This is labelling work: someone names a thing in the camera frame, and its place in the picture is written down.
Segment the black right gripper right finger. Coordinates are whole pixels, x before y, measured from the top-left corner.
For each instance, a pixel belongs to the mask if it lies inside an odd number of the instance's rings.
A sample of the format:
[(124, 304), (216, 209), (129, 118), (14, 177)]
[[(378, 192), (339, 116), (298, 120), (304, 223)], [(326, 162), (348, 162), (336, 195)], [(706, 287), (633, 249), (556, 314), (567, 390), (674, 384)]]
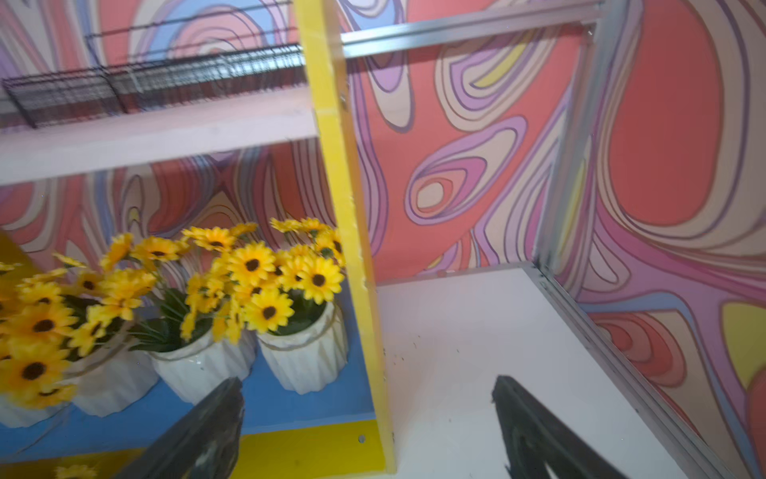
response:
[(622, 478), (521, 383), (497, 378), (493, 392), (512, 478)]

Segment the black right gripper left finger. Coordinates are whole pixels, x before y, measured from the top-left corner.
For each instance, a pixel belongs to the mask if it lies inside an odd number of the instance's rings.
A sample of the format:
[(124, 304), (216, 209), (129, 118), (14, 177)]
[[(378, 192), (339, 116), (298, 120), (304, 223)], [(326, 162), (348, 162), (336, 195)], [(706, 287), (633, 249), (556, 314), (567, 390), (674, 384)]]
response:
[(229, 478), (239, 461), (243, 384), (223, 381), (116, 476), (127, 479)]

